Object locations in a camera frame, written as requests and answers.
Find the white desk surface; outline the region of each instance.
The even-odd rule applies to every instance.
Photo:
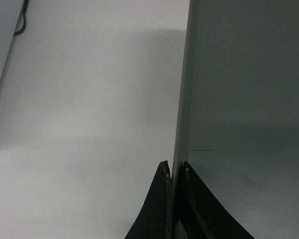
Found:
[[[0,83],[0,239],[123,239],[172,166],[189,1],[31,0]]]

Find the black cable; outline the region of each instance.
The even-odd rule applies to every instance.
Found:
[[[24,32],[25,27],[26,27],[26,10],[28,9],[28,4],[29,4],[29,0],[24,0],[24,4],[23,4],[23,9],[22,9],[22,16],[23,16],[23,25],[22,28],[19,31],[16,31],[13,35],[17,36],[20,35]]]

